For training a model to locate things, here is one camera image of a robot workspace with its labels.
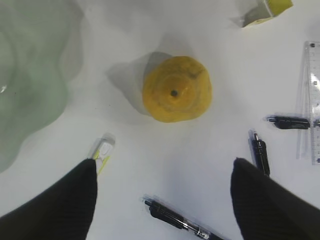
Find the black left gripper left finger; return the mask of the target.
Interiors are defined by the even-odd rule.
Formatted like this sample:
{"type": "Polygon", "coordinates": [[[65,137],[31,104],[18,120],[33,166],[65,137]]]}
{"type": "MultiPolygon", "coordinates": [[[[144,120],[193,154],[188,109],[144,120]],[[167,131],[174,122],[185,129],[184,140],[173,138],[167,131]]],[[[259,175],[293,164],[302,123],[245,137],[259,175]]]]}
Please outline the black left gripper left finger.
{"type": "Polygon", "coordinates": [[[97,202],[97,166],[85,159],[51,187],[0,218],[2,240],[84,240],[97,202]]]}

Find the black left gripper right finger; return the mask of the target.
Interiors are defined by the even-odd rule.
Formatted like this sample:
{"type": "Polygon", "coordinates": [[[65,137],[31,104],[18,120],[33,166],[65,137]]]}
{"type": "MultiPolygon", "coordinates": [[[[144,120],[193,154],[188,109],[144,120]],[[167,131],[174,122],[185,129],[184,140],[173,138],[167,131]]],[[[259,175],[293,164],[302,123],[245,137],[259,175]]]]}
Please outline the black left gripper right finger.
{"type": "Polygon", "coordinates": [[[265,176],[246,159],[233,162],[230,194],[245,240],[320,238],[320,210],[265,176]]]}

